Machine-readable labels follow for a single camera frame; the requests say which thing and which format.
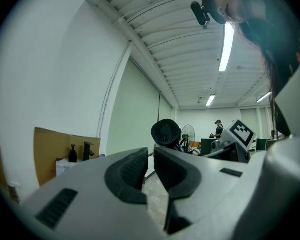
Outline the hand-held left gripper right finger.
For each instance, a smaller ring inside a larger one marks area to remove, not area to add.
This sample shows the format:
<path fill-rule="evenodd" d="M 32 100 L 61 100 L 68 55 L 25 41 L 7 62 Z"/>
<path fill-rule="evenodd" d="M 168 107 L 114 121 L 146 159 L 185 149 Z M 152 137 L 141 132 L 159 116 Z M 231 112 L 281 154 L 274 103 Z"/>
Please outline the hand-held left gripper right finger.
<path fill-rule="evenodd" d="M 170 240 L 232 240 L 261 176 L 266 152 L 249 163 L 155 148 L 154 168 L 169 195 Z"/>

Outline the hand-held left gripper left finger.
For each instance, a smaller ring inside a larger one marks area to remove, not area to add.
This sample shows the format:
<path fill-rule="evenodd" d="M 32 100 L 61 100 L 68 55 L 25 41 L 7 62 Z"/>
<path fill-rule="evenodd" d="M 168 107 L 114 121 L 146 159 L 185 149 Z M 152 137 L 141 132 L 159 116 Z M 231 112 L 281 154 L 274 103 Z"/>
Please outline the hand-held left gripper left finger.
<path fill-rule="evenodd" d="M 163 240 L 143 193 L 148 149 L 84 161 L 44 184 L 24 203 L 45 239 Z"/>

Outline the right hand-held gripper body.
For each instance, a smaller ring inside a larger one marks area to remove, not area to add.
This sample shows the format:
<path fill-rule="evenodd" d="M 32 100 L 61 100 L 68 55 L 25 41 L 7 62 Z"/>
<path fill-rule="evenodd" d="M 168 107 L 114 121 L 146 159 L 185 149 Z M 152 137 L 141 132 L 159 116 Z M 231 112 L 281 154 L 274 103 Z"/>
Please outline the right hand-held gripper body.
<path fill-rule="evenodd" d="M 211 144 L 211 159 L 249 163 L 250 147 L 256 137 L 241 120 L 236 119 L 226 128 L 219 139 Z"/>

